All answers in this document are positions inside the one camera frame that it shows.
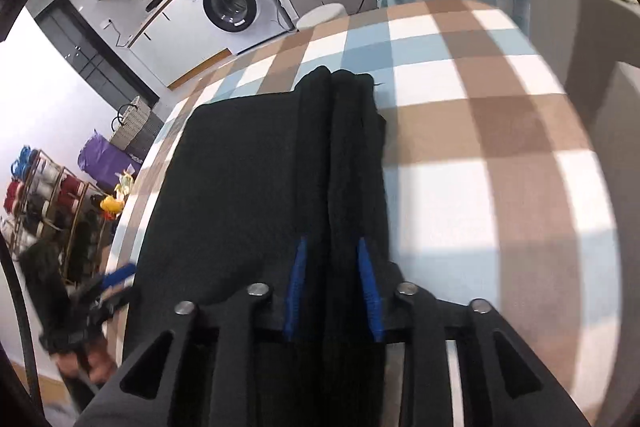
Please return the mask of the left hand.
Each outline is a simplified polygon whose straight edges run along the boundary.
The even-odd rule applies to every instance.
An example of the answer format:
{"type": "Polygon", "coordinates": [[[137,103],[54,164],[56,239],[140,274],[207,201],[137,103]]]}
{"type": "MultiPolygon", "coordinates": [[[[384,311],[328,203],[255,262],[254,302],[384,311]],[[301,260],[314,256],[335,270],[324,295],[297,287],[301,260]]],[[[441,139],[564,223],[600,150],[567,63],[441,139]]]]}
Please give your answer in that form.
{"type": "Polygon", "coordinates": [[[101,335],[85,344],[77,351],[51,355],[62,376],[88,377],[93,384],[105,384],[117,371],[117,364],[108,352],[106,338],[101,335]]]}

